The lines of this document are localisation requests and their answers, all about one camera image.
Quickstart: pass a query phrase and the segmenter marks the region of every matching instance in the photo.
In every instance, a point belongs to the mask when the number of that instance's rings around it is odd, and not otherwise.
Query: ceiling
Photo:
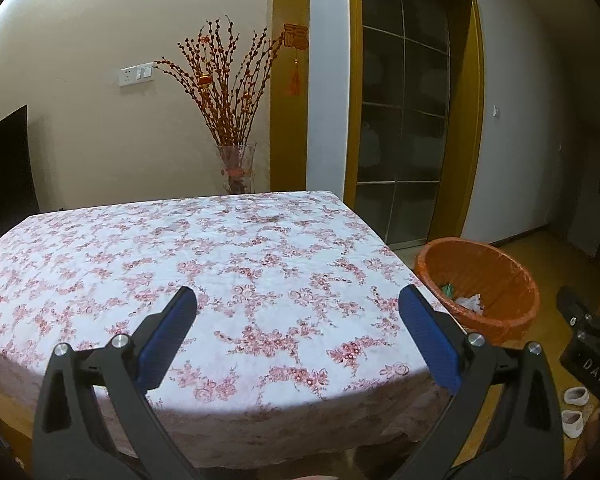
[[[600,8],[594,0],[528,0],[561,54],[576,113],[600,129]]]

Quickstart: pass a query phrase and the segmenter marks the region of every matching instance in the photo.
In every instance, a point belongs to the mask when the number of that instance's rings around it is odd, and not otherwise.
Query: blue gripper pad
[[[435,312],[414,285],[400,291],[398,310],[436,384],[455,395],[462,383],[460,357],[434,319],[448,314]],[[452,329],[460,330],[453,319],[450,321],[455,325]]]
[[[196,319],[198,302],[196,294],[190,288],[183,286],[171,298],[161,314],[148,316],[142,323],[155,322],[155,328],[138,354],[138,369],[134,384],[142,393],[160,386],[162,379],[169,370],[171,362],[182,345],[187,332]]]

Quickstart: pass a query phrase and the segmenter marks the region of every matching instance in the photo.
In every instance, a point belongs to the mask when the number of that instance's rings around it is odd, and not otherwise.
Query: glass pane
[[[362,23],[402,36],[400,0],[362,0]]]
[[[426,46],[406,42],[406,107],[445,115],[447,57]]]
[[[388,244],[426,238],[438,184],[396,184]]]
[[[358,181],[395,180],[395,153],[402,113],[398,108],[363,105]]]
[[[403,40],[363,29],[362,100],[402,105]]]
[[[394,186],[395,184],[365,184],[356,189],[356,213],[382,240],[389,223]]]
[[[397,180],[439,180],[445,154],[445,120],[408,112],[400,140]]]
[[[448,52],[446,11],[434,0],[403,0],[404,35]]]

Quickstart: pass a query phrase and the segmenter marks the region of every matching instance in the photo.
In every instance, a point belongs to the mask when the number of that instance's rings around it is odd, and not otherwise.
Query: floral tablecloth
[[[187,285],[198,317],[147,396],[195,465],[251,468],[400,432],[418,439],[446,396],[398,316],[410,283],[443,310],[328,192],[33,216],[0,238],[0,389],[33,409],[56,343],[104,345]]]

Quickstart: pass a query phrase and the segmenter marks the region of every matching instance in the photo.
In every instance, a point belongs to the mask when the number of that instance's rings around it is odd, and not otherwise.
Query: floral arrangement
[[[206,126],[218,146],[243,146],[248,142],[253,118],[271,77],[271,67],[282,46],[283,34],[267,39],[267,27],[253,32],[251,47],[237,73],[231,74],[240,34],[234,36],[234,22],[228,20],[228,43],[222,42],[220,19],[206,22],[198,38],[178,42],[189,66],[173,61],[156,61],[157,68],[171,75],[196,102]]]

